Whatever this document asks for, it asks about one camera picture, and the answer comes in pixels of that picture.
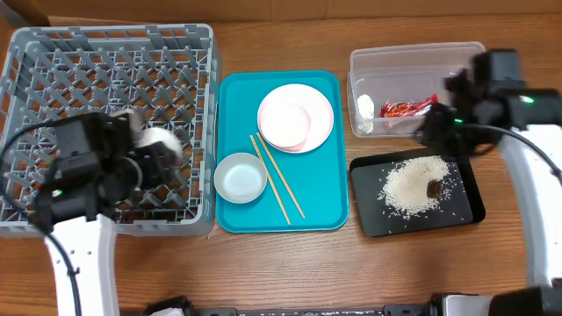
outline white plate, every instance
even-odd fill
[[[277,147],[268,138],[263,136],[272,146],[286,153],[306,153],[322,145],[334,127],[334,111],[328,99],[317,89],[300,83],[291,83],[280,86],[270,92],[260,104],[257,111],[257,126],[263,133],[261,123],[264,109],[276,106],[284,107],[287,104],[299,105],[308,113],[310,127],[306,140],[296,147]]]
[[[255,200],[267,184],[267,169],[256,156],[231,154],[214,171],[214,187],[226,201],[236,204]]]
[[[259,123],[263,137],[275,147],[283,149],[304,143],[310,129],[308,112],[291,103],[283,107],[267,104],[264,105]]]

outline white object in container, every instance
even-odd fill
[[[485,51],[479,42],[353,51],[348,75],[351,130],[357,137],[411,136],[423,117],[381,118],[381,107],[387,102],[423,101],[433,94],[448,104],[444,78],[469,68],[472,57]],[[374,105],[374,118],[365,110],[369,101]]]

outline food wrapper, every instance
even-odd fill
[[[417,117],[425,115],[431,105],[437,103],[437,95],[434,94],[431,97],[423,101],[416,102],[392,102],[386,103],[380,108],[381,118],[404,118],[404,117]],[[388,121],[386,125],[388,127],[394,127],[399,124],[400,121]]]

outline chopstick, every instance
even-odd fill
[[[263,160],[262,153],[260,153],[260,148],[257,147],[256,140],[254,140],[254,135],[249,135],[249,138],[252,140],[252,144],[254,145],[254,149],[256,150],[257,157],[262,161],[263,166],[267,170],[267,166],[265,165],[265,161]],[[287,215],[287,211],[285,210],[285,207],[283,206],[283,202],[281,202],[281,197],[279,197],[279,193],[277,193],[277,189],[275,188],[275,184],[273,183],[273,180],[271,179],[269,170],[267,170],[267,178],[270,181],[271,188],[273,189],[273,193],[275,193],[275,198],[277,198],[277,202],[279,203],[279,206],[281,206],[281,211],[283,211],[283,215],[285,216],[285,219],[287,219],[287,224],[290,225],[291,221],[289,220],[289,216]]]
[[[263,141],[262,135],[257,132],[257,138],[260,140],[260,142],[262,143],[263,148],[265,149],[265,152],[267,153],[267,155],[270,157],[271,162],[273,163],[273,167],[275,167],[275,170],[277,170],[277,173],[279,174],[279,177],[281,178],[281,181],[283,181],[283,184],[285,185],[285,188],[287,189],[287,191],[289,192],[289,195],[292,198],[292,202],[295,203],[295,205],[297,206],[297,208],[299,209],[300,212],[300,216],[302,216],[303,219],[305,219],[305,214],[302,212],[302,210],[300,209],[300,205],[299,202],[297,202],[297,198],[292,194],[292,190],[291,188],[289,188],[289,184],[287,183],[287,181],[285,180],[285,177],[283,176],[283,174],[281,173],[281,170],[279,170],[279,167],[277,166],[277,164],[275,163],[275,159],[273,159],[273,156],[270,153],[270,150],[267,148],[267,145],[265,145],[265,141]]]

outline white bowl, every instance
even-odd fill
[[[267,169],[256,156],[231,154],[214,171],[214,187],[226,201],[236,204],[255,200],[267,184]]]

